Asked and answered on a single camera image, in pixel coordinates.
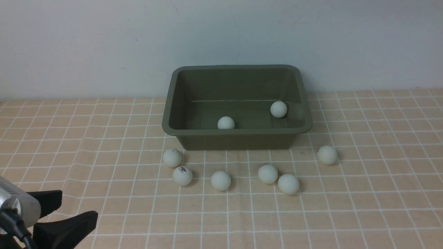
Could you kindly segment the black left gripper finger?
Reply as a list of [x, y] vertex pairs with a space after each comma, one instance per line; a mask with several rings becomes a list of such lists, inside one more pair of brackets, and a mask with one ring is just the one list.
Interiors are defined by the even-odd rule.
[[33, 240], [38, 249], [74, 249], [95, 230], [98, 221], [96, 211], [87, 211], [57, 222], [36, 223]]
[[62, 190], [32, 191], [29, 194], [40, 204], [40, 219], [56, 211], [62, 205]]

